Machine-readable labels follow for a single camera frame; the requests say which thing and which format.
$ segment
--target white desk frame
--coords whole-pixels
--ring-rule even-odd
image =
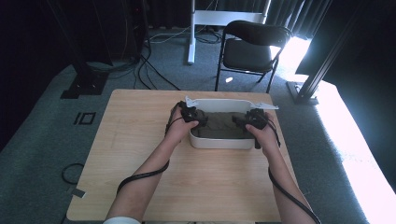
[[[263,13],[255,12],[232,12],[232,11],[208,11],[195,10],[195,0],[191,0],[191,37],[189,49],[189,64],[194,64],[195,57],[195,25],[219,25],[226,26],[231,21],[253,21],[265,23],[271,0],[267,0]]]

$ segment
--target black chair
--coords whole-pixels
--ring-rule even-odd
[[[279,55],[290,38],[291,31],[283,26],[250,21],[228,23],[221,39],[215,91],[218,90],[220,71],[261,76],[258,83],[268,72],[272,71],[266,91],[268,93],[279,62]],[[275,57],[271,55],[270,46],[278,47]]]

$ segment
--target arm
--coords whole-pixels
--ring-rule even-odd
[[[184,122],[180,107],[177,107],[172,118],[175,121],[161,143],[154,149],[146,161],[134,172],[134,175],[148,173],[161,169],[170,159],[175,147],[188,131],[198,122]],[[111,217],[132,217],[142,222],[143,215],[149,205],[152,195],[160,182],[162,174],[139,179],[122,187],[108,211],[106,219]]]
[[[266,113],[266,116],[268,116],[268,119],[273,120],[273,117],[270,114]],[[309,203],[291,177],[288,167],[283,160],[282,154],[280,153],[277,145],[274,131],[268,127],[268,125],[266,125],[262,130],[256,129],[251,125],[247,125],[247,130],[257,138],[262,146],[262,152],[268,160],[271,173],[279,185],[294,198],[311,209]],[[273,188],[282,223],[315,223],[315,221],[303,209],[287,198],[278,188],[275,186],[273,186]]]

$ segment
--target chair backrest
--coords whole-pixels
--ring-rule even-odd
[[[283,26],[251,21],[231,21],[224,28],[223,39],[226,35],[234,35],[254,45],[284,48],[291,38],[291,31]]]

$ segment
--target light wood tabletop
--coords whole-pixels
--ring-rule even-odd
[[[108,102],[77,189],[67,211],[70,220],[104,220],[119,183],[130,176],[162,141],[171,108],[191,99],[241,99],[271,104],[270,95],[251,92],[115,90]],[[295,179],[275,111],[282,155]],[[146,221],[279,221],[259,149],[194,148],[187,136],[144,216]]]

